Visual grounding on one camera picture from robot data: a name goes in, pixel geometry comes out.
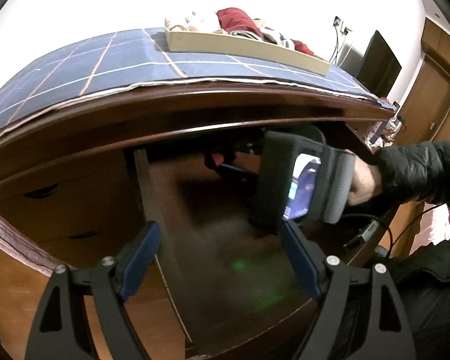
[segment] black monitor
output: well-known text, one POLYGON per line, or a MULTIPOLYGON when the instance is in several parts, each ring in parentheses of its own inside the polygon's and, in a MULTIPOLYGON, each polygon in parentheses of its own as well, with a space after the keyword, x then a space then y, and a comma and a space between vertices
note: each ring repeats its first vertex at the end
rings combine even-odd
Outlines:
POLYGON ((387 97, 401 70, 402 66, 383 36, 375 31, 356 79, 375 96, 387 97))

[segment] white wall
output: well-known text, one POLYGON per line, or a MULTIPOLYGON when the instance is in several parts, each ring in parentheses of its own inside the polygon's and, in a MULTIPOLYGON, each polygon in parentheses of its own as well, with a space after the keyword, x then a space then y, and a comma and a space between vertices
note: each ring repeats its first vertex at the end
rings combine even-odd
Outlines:
POLYGON ((437 7, 437 4, 435 4, 433 0, 422 0, 422 2, 425 8, 426 17, 450 35, 450 24, 447 19, 445 19, 442 11, 437 7))
POLYGON ((335 47, 335 15, 353 30, 353 47, 359 54, 378 29, 402 65, 389 95, 399 102, 420 58, 425 20, 421 0, 9 0, 0 12, 0 87, 37 57, 66 44, 163 26, 167 12, 197 5, 242 8, 327 59, 335 47))
POLYGON ((425 60, 425 53, 422 51, 421 55, 420 55, 420 60, 418 61, 418 64, 416 65, 416 69, 415 69, 415 72, 413 73, 410 84, 408 85, 408 88, 406 89, 405 93, 403 94, 403 102, 400 103, 400 106, 404 105, 405 100, 407 99, 408 95, 410 94, 410 92, 415 84, 415 80, 419 76, 420 69, 422 68, 424 60, 425 60))

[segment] drawer handle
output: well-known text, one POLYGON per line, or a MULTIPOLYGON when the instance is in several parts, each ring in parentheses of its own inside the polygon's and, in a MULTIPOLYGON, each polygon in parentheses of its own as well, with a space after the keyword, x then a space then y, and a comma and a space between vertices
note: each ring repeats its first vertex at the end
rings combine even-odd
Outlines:
POLYGON ((54 184, 48 187, 40 188, 39 190, 24 193, 23 195, 26 198, 30 199, 45 199, 48 198, 50 195, 52 195, 58 187, 59 187, 58 184, 54 184))
POLYGON ((99 230, 92 230, 92 231, 87 231, 86 233, 81 233, 81 234, 77 234, 77 235, 70 235, 70 239, 83 239, 83 238, 89 238, 89 237, 93 237, 94 235, 98 234, 99 230))

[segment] wall outlet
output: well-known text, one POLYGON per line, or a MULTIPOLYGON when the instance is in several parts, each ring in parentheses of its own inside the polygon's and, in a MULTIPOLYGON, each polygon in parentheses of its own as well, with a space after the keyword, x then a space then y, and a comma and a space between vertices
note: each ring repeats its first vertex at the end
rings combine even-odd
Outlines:
POLYGON ((342 20, 342 21, 340 22, 340 32, 341 32, 342 34, 345 34, 345 32, 348 32, 348 31, 350 31, 350 29, 347 28, 347 25, 345 24, 345 20, 342 20))
POLYGON ((338 16, 335 16, 334 27, 340 27, 341 23, 342 23, 342 19, 340 19, 338 16))

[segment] red clothing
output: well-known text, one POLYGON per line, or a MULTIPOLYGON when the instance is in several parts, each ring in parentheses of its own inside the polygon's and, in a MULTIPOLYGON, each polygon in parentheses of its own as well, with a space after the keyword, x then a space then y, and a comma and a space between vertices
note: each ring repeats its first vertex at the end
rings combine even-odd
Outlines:
POLYGON ((310 50, 306 44, 303 44, 302 42, 300 42, 300 40, 293 40, 292 39, 293 44, 295 45, 295 50, 296 51, 300 51, 303 54, 307 54, 309 56, 314 56, 315 53, 310 50))
POLYGON ((258 35, 263 39, 262 31, 258 29, 253 20, 244 11, 238 8, 226 8, 217 12, 220 27, 230 33, 231 31, 245 30, 258 35))

